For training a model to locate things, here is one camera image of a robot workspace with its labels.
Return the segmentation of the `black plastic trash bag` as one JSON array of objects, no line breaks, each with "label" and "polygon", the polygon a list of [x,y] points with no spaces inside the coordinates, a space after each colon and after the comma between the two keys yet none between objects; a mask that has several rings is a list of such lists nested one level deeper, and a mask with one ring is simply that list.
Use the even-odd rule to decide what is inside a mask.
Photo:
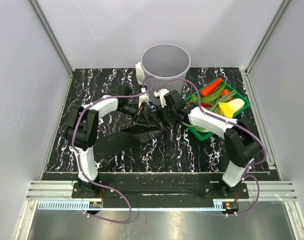
[{"label": "black plastic trash bag", "polygon": [[169,128],[150,105],[141,108],[138,119],[128,128],[108,135],[99,134],[93,146],[94,160],[99,162],[124,150],[137,150],[143,144],[167,132]]}]

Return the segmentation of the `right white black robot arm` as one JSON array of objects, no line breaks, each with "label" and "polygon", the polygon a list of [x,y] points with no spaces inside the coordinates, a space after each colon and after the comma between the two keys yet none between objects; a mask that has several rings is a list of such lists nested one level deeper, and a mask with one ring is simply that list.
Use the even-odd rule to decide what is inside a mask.
[{"label": "right white black robot arm", "polygon": [[248,120],[237,120],[213,113],[200,103],[189,104],[176,90],[160,89],[154,92],[160,101],[160,118],[169,127],[178,122],[202,127],[224,140],[229,163],[219,186],[220,194],[231,198],[238,191],[237,185],[255,157],[264,149],[262,141],[250,131]]}]

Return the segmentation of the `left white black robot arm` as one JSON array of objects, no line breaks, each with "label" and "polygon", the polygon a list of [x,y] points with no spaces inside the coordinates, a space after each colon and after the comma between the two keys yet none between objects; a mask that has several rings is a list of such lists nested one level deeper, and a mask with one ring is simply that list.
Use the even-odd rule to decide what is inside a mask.
[{"label": "left white black robot arm", "polygon": [[120,86],[118,90],[94,102],[72,106],[64,135],[76,157],[78,188],[88,197],[98,196],[101,190],[94,160],[94,144],[98,137],[99,120],[114,111],[136,119],[142,103],[149,100],[149,91],[145,87],[141,88],[141,93],[132,95],[132,90],[128,86]]}]

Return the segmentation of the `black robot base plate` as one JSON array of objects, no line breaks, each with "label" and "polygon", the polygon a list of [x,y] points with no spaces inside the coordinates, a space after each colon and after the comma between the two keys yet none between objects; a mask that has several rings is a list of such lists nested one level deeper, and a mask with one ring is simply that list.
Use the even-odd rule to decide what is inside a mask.
[{"label": "black robot base plate", "polygon": [[248,188],[239,183],[228,189],[220,173],[101,173],[98,186],[76,182],[72,198],[96,201],[111,209],[212,208],[214,200],[247,200]]}]

